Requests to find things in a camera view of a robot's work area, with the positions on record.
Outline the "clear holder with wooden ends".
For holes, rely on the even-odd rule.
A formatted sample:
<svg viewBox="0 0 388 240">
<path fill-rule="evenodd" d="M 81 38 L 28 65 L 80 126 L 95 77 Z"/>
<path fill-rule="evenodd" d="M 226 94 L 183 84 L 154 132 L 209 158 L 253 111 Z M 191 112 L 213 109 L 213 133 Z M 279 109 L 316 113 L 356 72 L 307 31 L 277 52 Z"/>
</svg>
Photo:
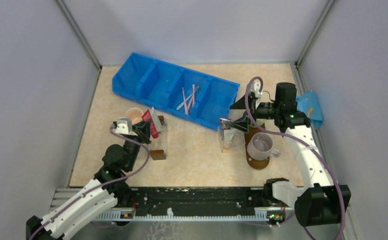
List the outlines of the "clear holder with wooden ends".
<svg viewBox="0 0 388 240">
<path fill-rule="evenodd" d="M 153 161 L 162 161 L 168 158 L 168 126 L 163 115 L 159 115 L 161 131 L 158 132 L 158 138 L 152 138 L 148 145 L 150 157 Z"/>
</svg>

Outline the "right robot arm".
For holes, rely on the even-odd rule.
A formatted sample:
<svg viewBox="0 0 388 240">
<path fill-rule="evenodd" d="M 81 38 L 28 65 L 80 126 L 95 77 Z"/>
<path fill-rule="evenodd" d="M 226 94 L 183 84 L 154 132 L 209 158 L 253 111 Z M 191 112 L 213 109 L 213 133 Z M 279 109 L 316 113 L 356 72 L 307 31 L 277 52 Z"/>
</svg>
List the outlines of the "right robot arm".
<svg viewBox="0 0 388 240">
<path fill-rule="evenodd" d="M 312 119 L 301 110 L 295 84 L 278 83 L 271 102 L 261 101 L 262 91 L 263 83 L 254 78 L 244 97 L 231 106 L 234 110 L 245 110 L 243 117 L 231 125 L 244 131 L 253 125 L 261 133 L 285 138 L 295 154 L 303 181 L 303 187 L 296 187 L 285 179 L 269 180 L 263 193 L 265 203 L 276 206 L 283 202 L 293 207 L 303 227 L 339 224 L 343 228 L 351 192 L 335 179 L 314 144 Z"/>
</svg>

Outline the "grey ceramic mug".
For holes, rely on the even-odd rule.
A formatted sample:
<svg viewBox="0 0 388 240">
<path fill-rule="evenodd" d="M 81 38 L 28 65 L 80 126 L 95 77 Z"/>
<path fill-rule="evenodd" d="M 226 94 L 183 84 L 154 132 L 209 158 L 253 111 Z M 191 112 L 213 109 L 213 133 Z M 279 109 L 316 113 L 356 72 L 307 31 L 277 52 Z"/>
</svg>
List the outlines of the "grey ceramic mug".
<svg viewBox="0 0 388 240">
<path fill-rule="evenodd" d="M 256 161 L 264 161 L 269 157 L 278 158 L 281 155 L 281 151 L 274 147 L 272 138 L 263 132 L 258 132 L 251 138 L 247 153 Z"/>
</svg>

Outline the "clear textured acrylic tray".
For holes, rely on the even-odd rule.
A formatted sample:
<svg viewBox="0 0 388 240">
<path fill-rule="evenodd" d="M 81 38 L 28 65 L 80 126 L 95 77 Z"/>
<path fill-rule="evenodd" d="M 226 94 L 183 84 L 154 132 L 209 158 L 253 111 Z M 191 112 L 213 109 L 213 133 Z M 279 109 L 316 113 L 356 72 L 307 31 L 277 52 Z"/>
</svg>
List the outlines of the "clear textured acrylic tray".
<svg viewBox="0 0 388 240">
<path fill-rule="evenodd" d="M 244 132 L 236 129 L 218 127 L 218 140 L 222 153 L 238 152 L 245 148 Z"/>
</svg>

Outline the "light pink toothbrush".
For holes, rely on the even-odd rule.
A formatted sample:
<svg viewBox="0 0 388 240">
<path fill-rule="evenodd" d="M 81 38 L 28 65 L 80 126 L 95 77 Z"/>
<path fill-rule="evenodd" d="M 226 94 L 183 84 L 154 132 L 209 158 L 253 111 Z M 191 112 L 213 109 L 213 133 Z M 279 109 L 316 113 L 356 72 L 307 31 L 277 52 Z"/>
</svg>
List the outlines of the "light pink toothbrush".
<svg viewBox="0 0 388 240">
<path fill-rule="evenodd" d="M 196 86 L 193 84 L 192 85 L 191 99 L 190 99 L 190 102 L 189 102 L 189 107 L 192 107 L 194 102 L 195 102 L 195 93 L 196 93 Z"/>
</svg>

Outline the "white tube orange cap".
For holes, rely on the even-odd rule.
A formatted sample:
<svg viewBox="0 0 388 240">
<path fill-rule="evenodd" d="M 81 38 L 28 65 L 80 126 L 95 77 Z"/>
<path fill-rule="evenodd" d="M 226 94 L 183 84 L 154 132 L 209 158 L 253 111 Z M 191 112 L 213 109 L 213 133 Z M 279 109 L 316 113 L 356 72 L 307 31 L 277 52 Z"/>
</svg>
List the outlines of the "white tube orange cap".
<svg viewBox="0 0 388 240">
<path fill-rule="evenodd" d="M 223 150 L 224 151 L 228 151 L 231 149 L 231 147 L 233 145 L 233 137 L 234 137 L 235 133 L 236 133 L 235 128 L 231 128 L 229 130 L 223 130 L 222 143 L 223 143 Z"/>
</svg>

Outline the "white ceramic mug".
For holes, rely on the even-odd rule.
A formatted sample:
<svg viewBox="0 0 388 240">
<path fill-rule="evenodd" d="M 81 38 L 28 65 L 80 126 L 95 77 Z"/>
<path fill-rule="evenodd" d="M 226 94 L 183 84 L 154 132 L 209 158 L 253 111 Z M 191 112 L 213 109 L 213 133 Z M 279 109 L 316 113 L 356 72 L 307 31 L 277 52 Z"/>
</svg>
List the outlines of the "white ceramic mug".
<svg viewBox="0 0 388 240">
<path fill-rule="evenodd" d="M 140 123 L 144 112 L 138 107 L 132 107 L 125 112 L 124 118 L 129 119 L 132 125 Z"/>
</svg>

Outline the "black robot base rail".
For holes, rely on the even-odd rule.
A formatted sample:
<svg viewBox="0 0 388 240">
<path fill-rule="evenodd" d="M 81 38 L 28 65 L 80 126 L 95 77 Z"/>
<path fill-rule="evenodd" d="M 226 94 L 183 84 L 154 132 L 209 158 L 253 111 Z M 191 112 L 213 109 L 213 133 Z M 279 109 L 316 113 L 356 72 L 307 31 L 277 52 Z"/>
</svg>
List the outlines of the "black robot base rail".
<svg viewBox="0 0 388 240">
<path fill-rule="evenodd" d="M 117 207 L 124 219 L 282 222 L 287 206 L 263 187 L 125 186 Z"/>
</svg>

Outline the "white tube black cap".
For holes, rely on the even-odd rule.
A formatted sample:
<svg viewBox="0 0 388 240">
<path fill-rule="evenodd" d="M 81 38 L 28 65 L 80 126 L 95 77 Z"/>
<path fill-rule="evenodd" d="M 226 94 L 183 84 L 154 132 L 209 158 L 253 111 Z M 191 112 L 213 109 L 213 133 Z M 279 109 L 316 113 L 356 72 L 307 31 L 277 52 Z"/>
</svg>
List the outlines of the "white tube black cap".
<svg viewBox="0 0 388 240">
<path fill-rule="evenodd" d="M 162 124 L 161 124 L 161 121 L 158 117 L 157 111 L 154 107 L 151 108 L 150 114 L 151 114 L 151 117 L 152 117 L 152 120 L 153 120 L 153 123 L 154 123 L 154 126 L 155 126 L 157 132 L 161 133 L 162 132 Z"/>
</svg>

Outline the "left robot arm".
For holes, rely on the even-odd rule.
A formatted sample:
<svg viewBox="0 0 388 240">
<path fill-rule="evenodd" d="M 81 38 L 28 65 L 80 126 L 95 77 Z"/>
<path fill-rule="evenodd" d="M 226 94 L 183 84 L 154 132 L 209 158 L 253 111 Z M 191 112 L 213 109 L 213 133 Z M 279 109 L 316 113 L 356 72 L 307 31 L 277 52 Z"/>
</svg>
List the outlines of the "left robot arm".
<svg viewBox="0 0 388 240">
<path fill-rule="evenodd" d="M 94 177 L 64 204 L 26 222 L 28 240 L 70 240 L 99 214 L 115 206 L 125 207 L 132 199 L 126 180 L 148 163 L 153 121 L 142 120 L 131 126 L 128 118 L 113 122 L 109 132 L 123 139 L 106 149 L 103 165 Z"/>
</svg>

